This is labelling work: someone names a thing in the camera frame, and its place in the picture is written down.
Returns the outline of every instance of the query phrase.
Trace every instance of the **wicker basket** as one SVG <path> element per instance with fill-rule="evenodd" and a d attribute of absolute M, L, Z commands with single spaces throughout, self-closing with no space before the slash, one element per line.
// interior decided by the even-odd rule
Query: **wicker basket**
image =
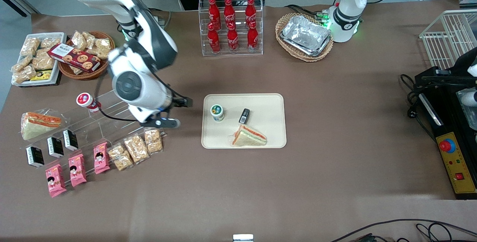
<path fill-rule="evenodd" d="M 305 52 L 299 50 L 298 48 L 288 44 L 287 42 L 283 41 L 281 38 L 280 38 L 280 32 L 281 30 L 283 30 L 283 28 L 285 28 L 285 26 L 287 25 L 288 21 L 290 21 L 290 19 L 293 17 L 293 16 L 298 16 L 298 15 L 302 15 L 304 16 L 305 18 L 307 18 L 308 20 L 310 20 L 312 23 L 316 23 L 318 24 L 318 21 L 315 20 L 314 18 L 308 16 L 308 15 L 304 15 L 304 14 L 300 14 L 300 13 L 290 13 L 290 14 L 287 14 L 285 16 L 283 16 L 281 19 L 278 20 L 276 26 L 275 26 L 275 37 L 278 41 L 278 43 L 288 52 L 290 53 L 290 55 L 292 55 L 293 57 L 297 58 L 297 59 L 300 59 L 300 60 L 303 60 L 303 61 L 306 61 L 306 62 L 316 62 L 316 61 L 319 61 L 321 59 L 323 59 L 328 53 L 329 51 L 331 50 L 331 48 L 333 47 L 333 38 L 328 42 L 328 44 L 326 45 L 326 47 L 323 49 L 323 51 L 320 53 L 320 55 L 318 55 L 318 57 L 310 57 L 309 55 L 305 54 Z"/>
<path fill-rule="evenodd" d="M 98 39 L 104 39 L 108 38 L 109 43 L 111 44 L 111 49 L 114 49 L 116 46 L 114 44 L 114 40 L 107 34 L 103 32 L 89 32 L 91 35 Z M 73 46 L 73 42 L 68 40 L 66 42 L 67 45 Z M 60 68 L 60 71 L 63 73 L 63 75 L 68 76 L 70 79 L 77 79 L 77 80 L 92 80 L 98 78 L 108 67 L 108 61 L 107 60 L 102 60 L 101 61 L 101 66 L 94 72 L 92 73 L 86 73 L 83 72 L 81 74 L 76 75 L 73 70 L 71 70 L 70 66 L 66 63 L 63 62 L 58 62 L 58 66 Z"/>

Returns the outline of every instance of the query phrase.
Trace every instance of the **white robotic arm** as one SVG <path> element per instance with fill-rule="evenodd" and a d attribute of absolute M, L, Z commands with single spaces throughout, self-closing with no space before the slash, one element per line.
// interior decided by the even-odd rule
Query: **white robotic arm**
<path fill-rule="evenodd" d="M 179 120 L 162 118 L 160 113 L 168 113 L 174 106 L 192 106 L 192 100 L 177 94 L 155 75 L 174 62 L 177 46 L 149 9 L 141 0 L 78 1 L 111 13 L 123 28 L 129 27 L 129 36 L 133 38 L 108 56 L 116 95 L 128 103 L 141 125 L 179 127 Z"/>

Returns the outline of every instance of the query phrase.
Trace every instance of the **sandwich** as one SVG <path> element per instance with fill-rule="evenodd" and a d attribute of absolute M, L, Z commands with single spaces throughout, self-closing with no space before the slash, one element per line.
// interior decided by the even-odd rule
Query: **sandwich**
<path fill-rule="evenodd" d="M 262 146 L 267 144 L 267 137 L 264 134 L 246 125 L 240 125 L 234 136 L 233 146 Z"/>
<path fill-rule="evenodd" d="M 22 116 L 22 137 L 24 140 L 30 140 L 58 128 L 60 124 L 61 118 L 58 117 L 32 112 L 24 113 Z"/>

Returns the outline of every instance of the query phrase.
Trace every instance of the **beige tray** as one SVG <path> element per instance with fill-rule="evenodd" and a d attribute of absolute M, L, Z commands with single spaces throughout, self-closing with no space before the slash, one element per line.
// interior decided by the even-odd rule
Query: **beige tray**
<path fill-rule="evenodd" d="M 220 104 L 225 118 L 216 122 L 210 107 Z M 230 145 L 230 137 L 239 128 L 239 118 L 244 108 L 250 110 L 247 125 L 267 137 L 264 146 Z M 287 143 L 285 106 L 280 94 L 211 94 L 204 98 L 202 117 L 202 146 L 207 149 L 282 148 Z"/>

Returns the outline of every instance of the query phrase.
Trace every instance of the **foil container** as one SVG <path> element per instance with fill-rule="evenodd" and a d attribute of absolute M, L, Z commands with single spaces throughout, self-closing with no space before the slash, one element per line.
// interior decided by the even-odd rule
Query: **foil container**
<path fill-rule="evenodd" d="M 317 57 L 331 40 L 331 32 L 299 15 L 293 16 L 288 21 L 280 37 L 305 54 Z"/>

